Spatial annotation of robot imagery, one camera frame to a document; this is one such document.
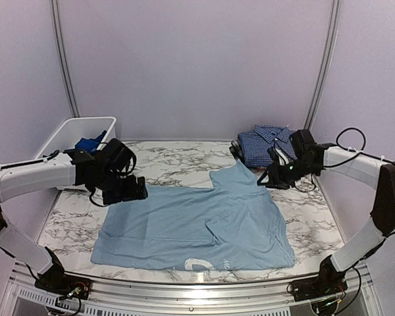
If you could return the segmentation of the blue checked shirt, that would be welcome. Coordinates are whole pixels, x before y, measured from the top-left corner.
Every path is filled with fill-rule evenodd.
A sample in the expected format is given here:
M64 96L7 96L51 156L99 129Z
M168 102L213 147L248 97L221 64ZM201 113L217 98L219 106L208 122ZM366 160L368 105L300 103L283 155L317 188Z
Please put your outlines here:
M287 126L255 125L253 130L238 134L238 142L244 154L244 164L249 168L268 167L273 160L270 149L278 149L287 160L296 159Z

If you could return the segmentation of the light blue garment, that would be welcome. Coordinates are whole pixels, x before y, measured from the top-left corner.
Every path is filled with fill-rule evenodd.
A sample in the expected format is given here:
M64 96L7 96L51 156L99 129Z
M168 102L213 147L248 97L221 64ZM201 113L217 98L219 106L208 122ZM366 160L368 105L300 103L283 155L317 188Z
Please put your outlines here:
M135 269L265 270L292 267L286 221L242 163L212 171L210 188L149 186L110 206L91 261Z

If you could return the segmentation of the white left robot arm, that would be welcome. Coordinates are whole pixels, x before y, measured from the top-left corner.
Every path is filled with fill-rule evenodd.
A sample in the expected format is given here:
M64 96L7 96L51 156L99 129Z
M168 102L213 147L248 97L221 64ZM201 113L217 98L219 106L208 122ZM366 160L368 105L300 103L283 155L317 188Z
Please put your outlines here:
M85 149L55 151L30 161L0 165L0 248L27 264L36 279L56 293L70 287L63 264L47 247L34 239L45 211L28 198L65 186L85 186L91 196L102 193L104 206L147 197L145 180L134 176L136 156L113 138L93 153Z

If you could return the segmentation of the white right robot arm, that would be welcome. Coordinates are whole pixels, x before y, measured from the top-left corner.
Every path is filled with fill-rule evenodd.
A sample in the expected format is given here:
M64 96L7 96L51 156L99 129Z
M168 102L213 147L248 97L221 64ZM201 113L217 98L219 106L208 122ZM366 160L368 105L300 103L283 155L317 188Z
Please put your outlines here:
M338 285L338 275L372 255L395 235L395 160L365 151L367 140L360 129L359 149L333 143L317 143L309 130L290 136L295 158L286 160L277 146L268 150L272 163L259 178L267 188L287 190L301 178L322 176L321 189L346 237L342 248L324 260L313 289L328 294Z

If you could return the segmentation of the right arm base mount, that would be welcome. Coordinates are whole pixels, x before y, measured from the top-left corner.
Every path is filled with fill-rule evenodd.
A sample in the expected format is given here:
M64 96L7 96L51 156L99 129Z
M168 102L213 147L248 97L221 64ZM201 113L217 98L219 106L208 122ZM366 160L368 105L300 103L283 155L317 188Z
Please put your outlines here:
M317 276L293 280L287 286L287 292L293 295L295 302L343 293L348 289L345 274L335 269L330 255L320 263Z

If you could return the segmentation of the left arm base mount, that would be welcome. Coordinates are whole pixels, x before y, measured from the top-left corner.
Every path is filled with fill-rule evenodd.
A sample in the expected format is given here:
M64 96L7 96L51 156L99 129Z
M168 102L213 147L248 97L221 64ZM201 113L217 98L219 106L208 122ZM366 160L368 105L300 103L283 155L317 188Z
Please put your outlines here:
M80 298L88 299L91 280L88 278L68 275L63 264L48 247L45 248L50 254L52 266L44 273L36 276L35 287L59 294L63 299Z

